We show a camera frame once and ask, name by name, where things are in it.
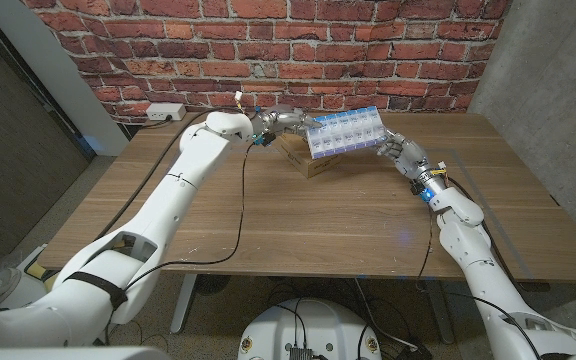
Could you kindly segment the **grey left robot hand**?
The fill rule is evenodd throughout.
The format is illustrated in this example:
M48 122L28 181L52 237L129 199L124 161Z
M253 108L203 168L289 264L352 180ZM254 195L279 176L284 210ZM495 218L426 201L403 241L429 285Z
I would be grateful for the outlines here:
M323 126L304 110L284 104L256 112L251 123L253 143L262 146L268 146L276 137L284 133L305 138L308 130Z

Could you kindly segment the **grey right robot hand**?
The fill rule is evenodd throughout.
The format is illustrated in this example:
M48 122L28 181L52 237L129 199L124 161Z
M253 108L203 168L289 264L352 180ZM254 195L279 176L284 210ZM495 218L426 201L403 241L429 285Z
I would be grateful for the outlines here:
M377 154L394 162L396 169L410 180L414 195L429 203L447 188L442 170L430 164L426 151L415 141L390 130L386 130L380 141Z

